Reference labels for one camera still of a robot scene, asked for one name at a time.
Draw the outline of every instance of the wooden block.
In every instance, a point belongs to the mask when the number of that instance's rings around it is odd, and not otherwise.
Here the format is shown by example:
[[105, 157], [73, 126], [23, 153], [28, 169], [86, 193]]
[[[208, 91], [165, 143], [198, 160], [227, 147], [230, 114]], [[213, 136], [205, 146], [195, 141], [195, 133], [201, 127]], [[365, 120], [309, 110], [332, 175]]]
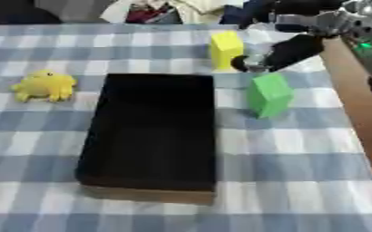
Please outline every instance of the wooden block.
[[210, 55], [216, 70], [231, 69], [231, 60], [244, 53], [244, 43], [237, 33], [228, 31], [211, 37]]
[[292, 99], [293, 90], [277, 72], [253, 78], [248, 88], [249, 106], [259, 118], [285, 111]]

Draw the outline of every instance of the green block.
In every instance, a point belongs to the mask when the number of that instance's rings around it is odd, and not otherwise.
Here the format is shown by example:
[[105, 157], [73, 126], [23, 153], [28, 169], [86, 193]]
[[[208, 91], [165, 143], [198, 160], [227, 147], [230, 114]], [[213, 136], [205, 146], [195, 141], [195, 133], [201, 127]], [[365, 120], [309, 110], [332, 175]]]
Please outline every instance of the green block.
[[293, 90], [277, 72], [253, 78], [248, 88], [249, 107], [258, 118], [272, 117], [285, 111], [292, 99]]

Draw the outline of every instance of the yellow plush toy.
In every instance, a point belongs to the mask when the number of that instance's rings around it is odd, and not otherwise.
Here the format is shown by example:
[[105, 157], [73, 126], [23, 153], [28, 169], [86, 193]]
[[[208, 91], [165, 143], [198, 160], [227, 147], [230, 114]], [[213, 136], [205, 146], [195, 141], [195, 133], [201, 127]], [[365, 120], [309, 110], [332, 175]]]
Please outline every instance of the yellow plush toy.
[[66, 100], [73, 94], [76, 80], [65, 74], [41, 70], [33, 72], [12, 86], [16, 99], [26, 102], [30, 97], [48, 98], [50, 102]]

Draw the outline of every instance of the yellow block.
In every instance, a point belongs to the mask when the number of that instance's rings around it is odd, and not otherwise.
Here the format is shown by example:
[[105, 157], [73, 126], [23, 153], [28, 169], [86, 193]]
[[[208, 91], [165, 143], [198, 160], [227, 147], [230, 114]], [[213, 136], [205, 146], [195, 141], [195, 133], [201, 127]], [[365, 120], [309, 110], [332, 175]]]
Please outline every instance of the yellow block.
[[210, 54], [215, 69], [231, 69], [231, 60], [244, 52], [244, 43], [237, 33], [228, 31], [211, 36]]

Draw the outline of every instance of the table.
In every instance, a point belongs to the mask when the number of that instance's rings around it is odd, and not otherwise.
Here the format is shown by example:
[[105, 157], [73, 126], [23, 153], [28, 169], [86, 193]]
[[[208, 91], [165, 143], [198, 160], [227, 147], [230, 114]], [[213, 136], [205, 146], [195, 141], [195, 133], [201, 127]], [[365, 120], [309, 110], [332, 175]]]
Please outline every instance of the table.
[[[210, 34], [232, 25], [0, 26], [0, 231], [372, 232], [372, 169], [318, 57], [283, 70], [295, 99], [256, 120], [252, 73], [215, 72], [219, 184], [213, 206], [86, 197], [73, 170], [106, 73], [211, 73]], [[256, 25], [247, 51], [293, 34]], [[50, 68], [71, 101], [16, 102], [9, 86]]]

